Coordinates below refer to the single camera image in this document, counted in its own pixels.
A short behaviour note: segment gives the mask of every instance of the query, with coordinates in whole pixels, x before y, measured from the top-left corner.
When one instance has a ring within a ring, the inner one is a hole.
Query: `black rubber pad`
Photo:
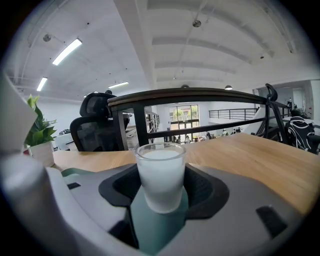
[[[272,238],[275,238],[288,226],[271,206],[262,206],[255,211]]]
[[[73,189],[75,189],[77,187],[80,187],[81,185],[76,183],[76,182],[74,182],[74,183],[68,184],[67,186],[68,186],[69,190],[73,190]]]

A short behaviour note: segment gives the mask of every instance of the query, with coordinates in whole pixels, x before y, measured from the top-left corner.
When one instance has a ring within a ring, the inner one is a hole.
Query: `desk surface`
[[[318,196],[320,157],[279,142],[237,133],[185,145],[186,162],[259,180],[306,214]],[[99,172],[136,162],[133,151],[53,153],[61,171],[79,168]]]

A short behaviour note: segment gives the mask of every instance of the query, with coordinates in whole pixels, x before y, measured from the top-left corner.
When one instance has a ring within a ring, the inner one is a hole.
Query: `office chair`
[[[81,117],[70,124],[70,131],[77,149],[81,152],[118,151],[112,112],[108,99],[115,97],[107,93],[90,93],[80,107]],[[123,115],[124,128],[129,115]]]
[[[301,116],[294,116],[285,124],[291,146],[318,155],[320,136],[315,135],[313,123],[306,123]]]

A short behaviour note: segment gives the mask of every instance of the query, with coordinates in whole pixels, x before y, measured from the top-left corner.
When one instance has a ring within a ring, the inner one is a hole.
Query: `fluorescent light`
[[[129,84],[128,82],[117,83],[115,85],[109,86],[109,88],[114,88],[114,87],[117,87],[117,86],[125,86],[125,85],[128,85],[128,84]]]
[[[48,80],[48,78],[42,77],[42,79],[41,79],[41,81],[40,81],[40,83],[39,83],[39,85],[38,85],[38,88],[36,89],[38,92],[41,91],[42,87],[44,87],[45,82],[46,82],[47,80]]]
[[[77,38],[72,43],[70,43],[59,55],[55,58],[52,64],[58,66],[60,62],[64,60],[74,49],[80,46],[82,42]]]

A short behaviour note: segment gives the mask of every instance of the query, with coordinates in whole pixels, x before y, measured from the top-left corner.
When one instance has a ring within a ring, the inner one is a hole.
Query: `white ceiling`
[[[200,27],[192,26],[196,17]],[[76,38],[82,45],[53,65]],[[270,0],[51,0],[11,50],[6,72],[24,94],[38,94],[48,77],[40,95],[78,101],[125,81],[113,94],[320,78],[307,37]]]

